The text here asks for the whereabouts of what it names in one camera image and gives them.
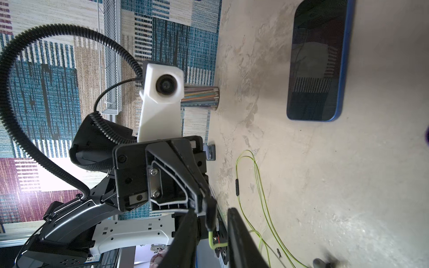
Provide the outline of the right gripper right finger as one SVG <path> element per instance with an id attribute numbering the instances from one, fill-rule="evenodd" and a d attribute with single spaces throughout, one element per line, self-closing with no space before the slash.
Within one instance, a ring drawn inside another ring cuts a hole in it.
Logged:
<path id="1" fill-rule="evenodd" d="M 231 268 L 268 268 L 236 208 L 227 212 L 229 263 Z"/>

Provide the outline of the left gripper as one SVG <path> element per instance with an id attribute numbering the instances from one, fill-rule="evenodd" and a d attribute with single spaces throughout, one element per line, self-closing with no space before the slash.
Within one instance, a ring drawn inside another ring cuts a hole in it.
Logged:
<path id="1" fill-rule="evenodd" d="M 121 212 L 147 202 L 153 211 L 206 213 L 210 189 L 203 139 L 187 136 L 117 145 L 112 152 Z"/>

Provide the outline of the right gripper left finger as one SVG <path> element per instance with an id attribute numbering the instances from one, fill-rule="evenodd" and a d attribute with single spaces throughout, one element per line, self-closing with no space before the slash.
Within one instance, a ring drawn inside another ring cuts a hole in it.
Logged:
<path id="1" fill-rule="evenodd" d="M 194 210 L 189 210 L 158 268 L 194 268 L 199 241 L 198 217 Z"/>

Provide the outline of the blue-edged smartphone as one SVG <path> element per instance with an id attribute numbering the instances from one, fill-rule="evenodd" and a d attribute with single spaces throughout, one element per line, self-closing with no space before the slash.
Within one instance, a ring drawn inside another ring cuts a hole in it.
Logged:
<path id="1" fill-rule="evenodd" d="M 295 12 L 287 116 L 330 122 L 343 109 L 355 1 L 306 0 Z"/>

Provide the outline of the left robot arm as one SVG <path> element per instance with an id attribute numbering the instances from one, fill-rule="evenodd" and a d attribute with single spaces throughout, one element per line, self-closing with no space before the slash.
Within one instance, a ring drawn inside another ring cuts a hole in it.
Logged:
<path id="1" fill-rule="evenodd" d="M 102 236 L 117 241 L 115 227 L 101 229 L 102 221 L 150 202 L 159 212 L 203 213 L 206 228 L 216 227 L 213 199 L 199 136 L 138 142 L 130 129 L 90 113 L 82 123 L 69 151 L 91 156 L 89 169 L 107 176 L 86 197 L 63 204 L 54 202 L 45 223 L 23 246 L 20 256 L 50 268 L 81 265 L 94 255 Z"/>

